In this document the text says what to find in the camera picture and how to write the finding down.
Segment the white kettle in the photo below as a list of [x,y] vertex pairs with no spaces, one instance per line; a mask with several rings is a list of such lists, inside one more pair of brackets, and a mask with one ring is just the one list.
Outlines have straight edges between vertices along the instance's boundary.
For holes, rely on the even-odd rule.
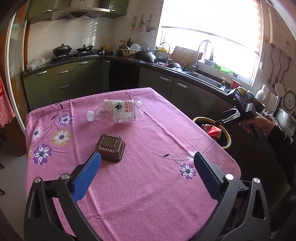
[[255,95],[255,98],[259,100],[261,103],[263,103],[264,105],[267,104],[268,97],[269,97],[269,89],[266,85],[263,85],[261,90],[258,90]]

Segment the black dishwasher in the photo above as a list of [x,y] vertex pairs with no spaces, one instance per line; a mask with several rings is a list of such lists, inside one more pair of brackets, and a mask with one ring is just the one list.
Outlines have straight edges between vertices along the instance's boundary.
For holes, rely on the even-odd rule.
[[138,88],[140,66],[121,61],[110,61],[109,91]]

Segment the floral tablecloth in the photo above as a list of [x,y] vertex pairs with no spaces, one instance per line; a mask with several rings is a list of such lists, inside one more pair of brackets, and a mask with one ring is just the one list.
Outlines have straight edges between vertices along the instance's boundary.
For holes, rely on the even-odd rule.
[[[86,113],[104,99],[141,100],[145,116],[109,124],[89,122]],[[236,162],[199,126],[151,88],[73,99],[30,112],[26,121],[26,194],[35,177],[58,179],[84,163],[103,133],[126,143],[122,160],[102,161],[78,205],[104,241],[192,238],[217,201],[211,199],[193,165],[202,151],[224,173],[240,178]],[[72,233],[58,202],[65,230]]]

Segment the window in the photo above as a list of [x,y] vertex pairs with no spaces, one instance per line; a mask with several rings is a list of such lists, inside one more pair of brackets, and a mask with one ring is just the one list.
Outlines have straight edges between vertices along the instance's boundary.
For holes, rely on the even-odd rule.
[[258,0],[165,0],[157,43],[168,42],[200,52],[251,83],[261,40]]

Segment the metal basin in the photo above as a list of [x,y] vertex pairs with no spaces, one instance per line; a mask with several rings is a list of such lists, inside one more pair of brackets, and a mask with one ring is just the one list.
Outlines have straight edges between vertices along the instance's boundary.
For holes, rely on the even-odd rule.
[[218,83],[217,81],[214,81],[204,75],[198,74],[198,73],[194,73],[194,72],[183,72],[184,74],[190,75],[192,77],[197,78],[198,80],[201,80],[202,82],[206,82],[209,85],[215,87],[216,89],[222,90],[224,91],[225,89],[225,85],[221,85],[220,83]]

